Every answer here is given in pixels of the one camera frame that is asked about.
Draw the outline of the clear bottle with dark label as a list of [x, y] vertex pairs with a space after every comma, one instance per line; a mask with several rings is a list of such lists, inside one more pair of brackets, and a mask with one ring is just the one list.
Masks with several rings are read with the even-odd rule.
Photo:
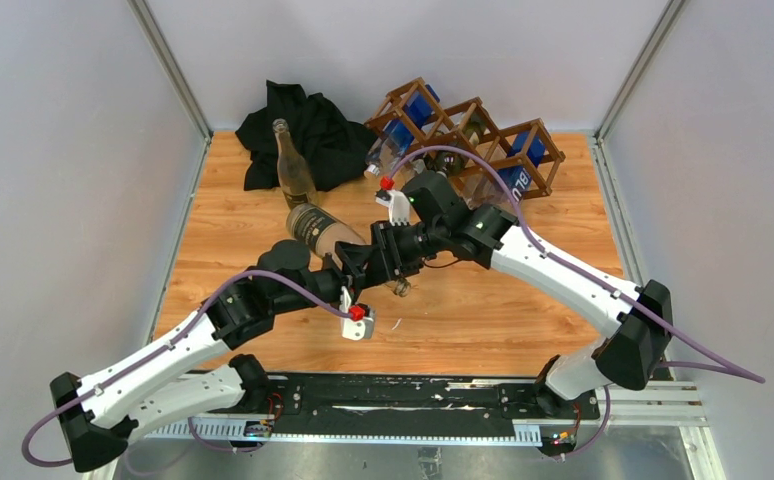
[[290, 210], [298, 205], [318, 201], [318, 195], [310, 167], [298, 152], [292, 140], [287, 121], [283, 118], [272, 122], [277, 145], [277, 177], [279, 187]]

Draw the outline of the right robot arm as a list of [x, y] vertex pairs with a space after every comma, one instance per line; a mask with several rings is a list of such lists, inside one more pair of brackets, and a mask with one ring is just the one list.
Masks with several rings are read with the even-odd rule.
[[552, 358], [541, 371], [534, 403], [559, 417], [582, 393], [606, 385], [639, 391], [658, 367], [672, 338], [669, 289], [608, 275], [523, 229], [516, 215], [489, 203], [471, 208], [441, 175], [424, 172], [400, 190], [376, 193], [396, 226], [389, 252], [417, 268], [443, 251], [520, 279], [586, 319], [600, 339]]

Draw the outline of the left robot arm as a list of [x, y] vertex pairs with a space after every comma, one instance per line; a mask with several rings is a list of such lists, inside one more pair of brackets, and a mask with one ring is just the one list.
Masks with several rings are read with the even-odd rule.
[[190, 380], [180, 377], [270, 332], [280, 314], [321, 307], [363, 323], [370, 313], [358, 297], [388, 278], [372, 245], [340, 243], [313, 270], [305, 244], [276, 243], [162, 337], [96, 373], [66, 372], [51, 381], [67, 464], [79, 473], [96, 470], [149, 432], [211, 410], [275, 413], [268, 375], [253, 355], [235, 355]]

